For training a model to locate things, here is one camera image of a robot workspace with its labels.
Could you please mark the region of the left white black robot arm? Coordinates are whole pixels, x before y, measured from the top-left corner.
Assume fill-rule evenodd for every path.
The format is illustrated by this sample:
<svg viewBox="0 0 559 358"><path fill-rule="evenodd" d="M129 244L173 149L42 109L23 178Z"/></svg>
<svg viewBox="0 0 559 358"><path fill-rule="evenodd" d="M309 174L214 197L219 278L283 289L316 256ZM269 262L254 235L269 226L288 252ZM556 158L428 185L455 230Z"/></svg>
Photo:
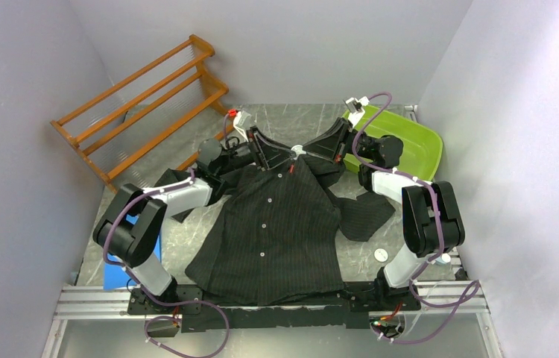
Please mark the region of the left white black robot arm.
<svg viewBox="0 0 559 358"><path fill-rule="evenodd" d="M122 186L93 231L103 258L122 268L146 293L158 313L171 311L177 301L177 281L157 259L154 249L168 217L214 204L230 188L225 178L245 166L274 169L297 157L286 145L262 134L256 126L246 130L235 145L211 138L198 149L195 167L184 179L165 186L141 189Z"/></svg>

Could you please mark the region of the black pinstriped shirt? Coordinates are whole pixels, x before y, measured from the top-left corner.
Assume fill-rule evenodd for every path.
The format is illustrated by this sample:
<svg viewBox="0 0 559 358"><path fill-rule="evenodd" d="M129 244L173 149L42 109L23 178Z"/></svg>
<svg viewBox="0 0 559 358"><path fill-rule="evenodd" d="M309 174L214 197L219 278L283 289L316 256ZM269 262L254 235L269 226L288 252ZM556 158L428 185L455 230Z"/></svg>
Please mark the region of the black pinstriped shirt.
<svg viewBox="0 0 559 358"><path fill-rule="evenodd" d="M344 289L335 240L367 242L395 212L373 192L331 191L344 166L302 155L278 169L225 175L226 199L204 235L163 229L163 263L177 279L237 304L267 306Z"/></svg>

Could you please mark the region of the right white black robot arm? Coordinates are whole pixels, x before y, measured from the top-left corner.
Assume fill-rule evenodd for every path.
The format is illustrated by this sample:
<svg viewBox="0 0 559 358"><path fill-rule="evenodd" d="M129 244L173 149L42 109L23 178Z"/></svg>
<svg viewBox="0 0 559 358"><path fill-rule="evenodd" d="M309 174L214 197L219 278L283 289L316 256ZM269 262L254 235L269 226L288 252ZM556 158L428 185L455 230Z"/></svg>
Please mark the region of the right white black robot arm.
<svg viewBox="0 0 559 358"><path fill-rule="evenodd" d="M451 249L463 244L464 225L450 183L421 180L399 170L403 141L391 134L370 136L357 123L338 118L302 150L331 161L353 155L360 162L360 185L401 205L404 244L383 268L385 282L373 290L376 305L389 310L402 300L402 287L410 286L428 266L444 261Z"/></svg>

